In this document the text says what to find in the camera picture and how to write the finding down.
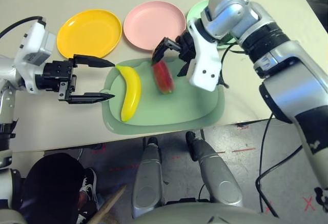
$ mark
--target green tray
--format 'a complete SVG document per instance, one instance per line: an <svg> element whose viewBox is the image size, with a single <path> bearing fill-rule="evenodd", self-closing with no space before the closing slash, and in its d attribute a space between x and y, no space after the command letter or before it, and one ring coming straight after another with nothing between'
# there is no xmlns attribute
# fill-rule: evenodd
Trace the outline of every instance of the green tray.
<svg viewBox="0 0 328 224"><path fill-rule="evenodd" d="M175 90L171 94L162 94L158 90L150 58L120 63L133 67L141 79L139 105L134 116L126 123L120 120L126 84L119 71L111 69L101 91L115 95L101 105L104 123L110 131L117 134L143 134L196 129L214 124L221 118L224 109L222 86L214 92L194 87L185 77L176 76L185 64L182 60L167 57L165 61L175 82Z"/></svg>

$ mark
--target yellow banana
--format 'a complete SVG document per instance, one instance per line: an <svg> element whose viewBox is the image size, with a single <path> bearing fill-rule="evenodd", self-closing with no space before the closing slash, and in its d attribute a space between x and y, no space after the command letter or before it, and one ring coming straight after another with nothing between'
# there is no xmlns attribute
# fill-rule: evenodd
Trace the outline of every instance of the yellow banana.
<svg viewBox="0 0 328 224"><path fill-rule="evenodd" d="M121 110L121 120L127 122L134 115L141 95L141 81L137 71L129 66L115 66L123 76L127 91Z"/></svg>

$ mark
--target shoe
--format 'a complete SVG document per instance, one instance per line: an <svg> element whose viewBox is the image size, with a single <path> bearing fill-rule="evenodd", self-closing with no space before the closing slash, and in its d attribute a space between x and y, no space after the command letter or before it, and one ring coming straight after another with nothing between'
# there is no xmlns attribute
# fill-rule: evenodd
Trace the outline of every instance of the shoe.
<svg viewBox="0 0 328 224"><path fill-rule="evenodd" d="M97 210L99 209L98 199L96 195L97 175L93 169L87 168L84 171L84 179L80 192L85 192L89 201L96 203Z"/></svg>
<svg viewBox="0 0 328 224"><path fill-rule="evenodd" d="M88 201L82 206L78 213L76 224L87 223L92 216L97 212L97 204L95 201Z"/></svg>

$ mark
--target floor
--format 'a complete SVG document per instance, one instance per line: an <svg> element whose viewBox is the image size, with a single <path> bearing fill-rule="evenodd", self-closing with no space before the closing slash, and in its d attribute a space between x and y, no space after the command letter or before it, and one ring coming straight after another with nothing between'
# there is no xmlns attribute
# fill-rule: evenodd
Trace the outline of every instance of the floor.
<svg viewBox="0 0 328 224"><path fill-rule="evenodd" d="M243 192L244 206L259 211L255 179L258 176L260 144L266 121L244 127L227 125L204 129L207 142L225 160ZM162 174L165 201L197 197L202 179L197 162L190 159L185 132L157 136L162 151ZM264 146L263 169L267 169L300 145L293 125L273 120ZM79 149L65 150L77 158ZM114 205L111 214L119 223L131 217L131 194L134 177L142 156L142 139L105 144L101 150L84 149L80 162L98 174L98 192L104 199L122 184L127 190ZM315 201L314 188L319 186L312 169L300 151L293 159L262 180L262 188L279 216L290 223L327 223L328 216ZM208 197L204 188L202 198Z"/></svg>

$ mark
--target table surface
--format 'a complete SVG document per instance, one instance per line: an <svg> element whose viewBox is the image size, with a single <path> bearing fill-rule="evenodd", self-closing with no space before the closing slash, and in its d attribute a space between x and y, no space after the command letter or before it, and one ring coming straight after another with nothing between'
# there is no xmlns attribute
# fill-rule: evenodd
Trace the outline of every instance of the table surface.
<svg viewBox="0 0 328 224"><path fill-rule="evenodd" d="M153 0L0 0L0 28L22 18L41 15L47 19L47 30L57 33L71 16L88 9L105 9L124 21L129 11L140 3ZM184 13L201 0L159 0L174 3ZM251 0L259 2L276 20L290 39L298 40L310 56L327 71L328 36L306 0ZM0 41L0 53L14 57L22 35L29 25L21 26ZM114 63L149 57L150 53L132 46L124 36L105 57ZM262 100L252 62L245 55L229 53L224 63L224 76L230 89L225 91L225 110L215 124L225 125L268 118L270 110ZM49 61L64 60L55 48ZM109 69L79 66L76 93L102 89ZM107 130L101 105L69 105L58 102L57 93L39 96L17 92L15 118L19 122L13 151L37 151L95 144L143 135L119 135Z"/></svg>

